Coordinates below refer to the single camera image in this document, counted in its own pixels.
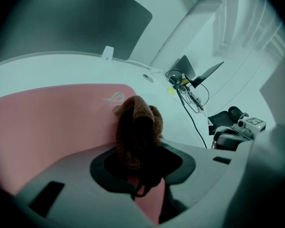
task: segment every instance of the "rog logo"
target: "rog logo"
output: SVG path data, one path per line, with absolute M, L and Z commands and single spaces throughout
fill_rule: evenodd
M 123 102 L 124 101 L 124 93 L 118 91 L 115 92 L 110 99 L 104 99 L 105 101 L 109 102 Z

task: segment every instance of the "yellow tag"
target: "yellow tag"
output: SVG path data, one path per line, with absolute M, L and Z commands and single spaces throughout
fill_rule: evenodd
M 175 94 L 176 94 L 176 92 L 175 92 L 171 87 L 168 87 L 168 90 L 169 90 L 169 92 L 170 92 L 172 95 L 175 95 Z

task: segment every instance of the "white desk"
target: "white desk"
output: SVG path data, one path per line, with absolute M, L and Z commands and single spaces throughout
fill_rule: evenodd
M 146 80 L 143 74 L 154 82 Z M 128 63 L 77 54 L 39 55 L 0 65 L 0 97 L 48 86 L 103 83 L 128 85 L 147 104 L 156 106 L 163 117 L 162 134 L 165 139 L 204 147 L 178 96 L 168 92 L 169 82 L 160 73 L 150 74 L 149 70 Z M 207 143 L 206 116 L 186 107 Z

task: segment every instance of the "black chair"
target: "black chair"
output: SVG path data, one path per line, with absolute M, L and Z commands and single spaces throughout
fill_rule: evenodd
M 209 135 L 214 135 L 218 127 L 233 126 L 233 124 L 236 124 L 238 120 L 242 119 L 244 116 L 249 116 L 249 115 L 248 113 L 243 113 L 236 106 L 232 106 L 228 109 L 228 111 L 223 111 L 223 112 L 220 112 L 216 115 L 209 117 L 209 120 L 213 124 L 213 126 L 209 126 Z

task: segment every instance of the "black slot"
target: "black slot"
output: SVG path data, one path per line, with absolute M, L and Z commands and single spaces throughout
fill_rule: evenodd
M 29 207 L 45 217 L 63 189 L 64 184 L 60 182 L 51 181 L 31 202 Z
M 224 158 L 224 157 L 218 157 L 218 156 L 213 158 L 213 160 L 216 162 L 221 162 L 221 163 L 227 164 L 227 165 L 229 165 L 229 163 L 231 161 L 231 159 Z

